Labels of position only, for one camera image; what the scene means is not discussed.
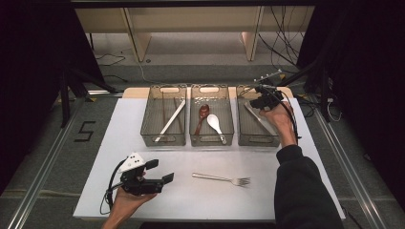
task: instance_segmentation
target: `person's arm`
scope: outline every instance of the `person's arm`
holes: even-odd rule
[[[154,198],[157,194],[134,196],[126,193],[121,187],[117,189],[116,199],[110,216],[104,222],[103,229],[116,229],[131,217],[143,203]]]
[[[285,108],[278,105],[261,115],[276,127],[282,145],[274,194],[277,228],[343,228],[318,167],[297,145]]]

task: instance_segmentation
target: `wooden spoon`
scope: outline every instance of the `wooden spoon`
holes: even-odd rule
[[[199,135],[200,134],[200,128],[202,127],[203,120],[206,117],[208,117],[208,115],[209,115],[209,106],[208,106],[208,104],[204,104],[204,105],[202,105],[200,107],[199,114],[200,114],[199,125],[197,125],[197,129],[196,129],[196,132],[194,133],[194,135]]]

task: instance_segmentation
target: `gray floor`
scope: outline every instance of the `gray floor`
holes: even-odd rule
[[[263,38],[272,45],[274,33],[263,33]],[[299,50],[302,37],[298,34],[292,46]],[[105,53],[124,56],[125,59],[113,66],[100,66],[106,82],[119,89],[144,87],[156,82],[164,83],[226,83],[229,86],[251,84],[254,78],[267,73],[274,73],[280,66],[288,71],[295,71],[286,61],[273,55],[263,42],[259,42],[253,62],[246,61],[244,46],[238,33],[156,33],[153,34],[145,61],[134,61],[130,43],[122,34],[94,34],[95,55]],[[285,55],[284,45],[278,43],[276,50]],[[105,56],[98,60],[100,65],[109,65],[122,59]],[[303,94],[305,78],[290,85],[295,94]],[[94,85],[87,85],[89,90],[99,90]],[[73,218],[73,211],[78,197],[93,166],[98,148],[108,127],[109,119],[118,97],[92,95],[78,110],[72,129],[61,147],[51,172],[47,175],[38,198],[28,214],[24,228],[100,228],[100,221],[84,221]],[[310,108],[302,106],[303,113]],[[335,108],[330,110],[339,114]],[[7,228],[21,200],[30,189],[43,161],[46,160],[53,143],[61,131],[61,105],[55,101],[48,115],[48,121],[42,134],[32,146],[32,153],[27,155],[19,170],[15,173],[6,192],[0,197],[0,228]],[[94,121],[88,128],[94,131],[90,141],[75,142],[83,138],[79,133],[84,121]],[[327,170],[331,184],[341,205],[360,223],[363,228],[373,228],[367,214],[333,151],[329,139],[322,128],[320,117],[312,115],[306,118],[315,145]],[[395,201],[384,181],[374,169],[373,164],[363,158],[364,150],[359,145],[351,127],[344,116],[340,121],[332,121],[331,129],[355,165],[362,184],[387,228],[405,228],[405,214]],[[345,228],[358,228],[352,219],[344,220]],[[128,221],[122,228],[137,228],[139,222]]]

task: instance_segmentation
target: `utensil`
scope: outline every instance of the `utensil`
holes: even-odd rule
[[[166,125],[164,126],[163,130],[161,130],[160,135],[163,135],[167,128],[169,128],[169,126],[172,124],[173,120],[176,118],[176,116],[179,114],[179,112],[181,111],[182,107],[184,107],[185,105],[185,100],[182,101],[182,103],[180,104],[179,108],[173,113],[172,117],[170,117],[169,121],[166,123]],[[155,139],[155,142],[158,142],[160,140],[160,136],[158,136]]]
[[[270,125],[270,123],[266,120],[261,119],[259,116],[256,115],[256,113],[253,112],[253,109],[250,105],[249,102],[245,103],[245,107],[247,108],[248,111],[250,111],[250,113],[256,117],[256,119],[260,122],[260,124],[262,124],[263,127],[266,128],[266,130],[271,133],[271,135],[277,135],[277,133],[274,131],[273,127]]]
[[[224,178],[224,177],[215,177],[215,176],[211,176],[211,175],[204,175],[204,174],[197,174],[197,173],[193,173],[191,175],[191,177],[215,179],[215,180],[221,180],[221,181],[229,181],[233,185],[243,186],[243,187],[250,183],[250,177],[245,177],[245,178]]]
[[[199,124],[197,125],[196,132],[194,133],[194,135],[199,135],[200,134],[200,128],[202,127],[203,120],[206,117],[208,117],[208,115],[209,115],[209,106],[208,106],[208,104],[204,104],[204,105],[202,105],[200,107],[199,115],[200,115],[200,120],[199,120]]]
[[[217,131],[218,135],[220,135],[221,141],[223,142],[223,145],[226,144],[226,139],[225,136],[223,135],[223,132],[220,129],[220,120],[217,118],[216,115],[210,114],[208,118],[206,119],[208,124],[215,130]]]

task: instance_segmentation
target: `white table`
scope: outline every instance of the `white table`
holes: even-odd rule
[[[304,155],[317,164],[341,219],[345,216],[334,193],[325,168],[315,148],[307,123],[295,98],[290,99],[302,138],[299,145]],[[174,180],[163,187],[162,193],[145,203],[132,216],[142,221],[272,221],[274,188],[280,148],[241,147],[238,145],[236,99],[231,99],[235,135],[231,146],[192,147],[186,123],[186,145],[179,147],[146,147],[140,136],[140,126],[146,98],[118,100],[110,124],[100,146],[95,164],[76,206],[74,217],[105,219],[101,215],[102,201],[111,174],[117,164],[132,152],[143,159],[158,159],[157,168],[146,171],[146,178],[161,178],[175,173]],[[219,177],[250,177],[248,188],[229,182],[192,178],[192,173]],[[120,174],[114,183],[118,183]],[[104,203],[103,212],[108,212]]]

